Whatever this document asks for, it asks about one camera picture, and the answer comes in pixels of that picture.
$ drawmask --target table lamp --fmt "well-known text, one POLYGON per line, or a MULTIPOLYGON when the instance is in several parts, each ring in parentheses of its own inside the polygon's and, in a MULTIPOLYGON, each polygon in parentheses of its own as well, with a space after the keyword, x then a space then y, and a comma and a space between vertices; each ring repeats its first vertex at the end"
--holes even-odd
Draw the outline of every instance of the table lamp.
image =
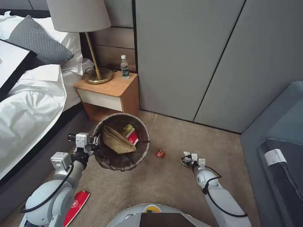
POLYGON ((99 68, 88 32, 111 26, 104 0, 47 0, 54 28, 61 32, 84 32, 95 64, 95 69, 84 73, 83 79, 90 84, 111 80, 113 71, 99 68))

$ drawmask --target water bottle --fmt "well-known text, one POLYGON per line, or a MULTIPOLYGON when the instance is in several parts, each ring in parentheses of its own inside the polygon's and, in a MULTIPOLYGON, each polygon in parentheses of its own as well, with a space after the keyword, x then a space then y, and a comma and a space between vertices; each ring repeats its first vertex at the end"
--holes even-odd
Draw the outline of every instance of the water bottle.
POLYGON ((124 79, 129 78, 129 70, 128 70, 128 63, 126 61, 125 55, 121 55, 121 74, 124 79))

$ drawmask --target brass lamp stem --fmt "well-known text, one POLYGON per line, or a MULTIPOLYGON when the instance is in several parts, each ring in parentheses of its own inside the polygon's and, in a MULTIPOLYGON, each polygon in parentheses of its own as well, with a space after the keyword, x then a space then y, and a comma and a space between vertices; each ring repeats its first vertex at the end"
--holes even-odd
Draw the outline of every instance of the brass lamp stem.
POLYGON ((86 39, 87 39, 87 43, 88 43, 88 47, 89 47, 89 50, 91 51, 91 55, 92 55, 92 61, 94 62, 95 64, 95 71, 96 71, 96 74, 97 74, 97 77, 99 80, 101 80, 101 76, 100 76, 100 70, 99 70, 99 67, 97 65, 97 61, 96 61, 96 57, 95 57, 95 54, 94 54, 94 50, 92 48, 92 43, 91 43, 91 39, 88 35, 87 32, 85 32, 85 36, 86 36, 86 39))

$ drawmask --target red paper cup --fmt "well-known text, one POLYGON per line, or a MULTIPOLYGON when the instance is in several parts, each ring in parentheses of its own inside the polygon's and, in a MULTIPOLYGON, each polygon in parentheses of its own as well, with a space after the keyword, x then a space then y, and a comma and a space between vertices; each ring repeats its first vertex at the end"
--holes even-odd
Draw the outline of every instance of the red paper cup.
POLYGON ((133 145, 136 145, 136 143, 139 141, 137 133, 134 128, 131 131, 129 131, 129 133, 126 135, 126 138, 133 145))

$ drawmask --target brass lamp base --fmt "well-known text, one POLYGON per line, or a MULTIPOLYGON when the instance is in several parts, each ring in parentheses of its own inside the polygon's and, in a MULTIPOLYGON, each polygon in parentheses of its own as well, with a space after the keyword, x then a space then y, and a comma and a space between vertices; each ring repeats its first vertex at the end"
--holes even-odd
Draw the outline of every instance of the brass lamp base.
POLYGON ((110 69, 106 68, 99 68, 99 69, 92 69, 87 71, 83 75, 83 79, 85 82, 89 84, 102 84, 107 81, 110 81, 114 77, 114 73, 110 69))

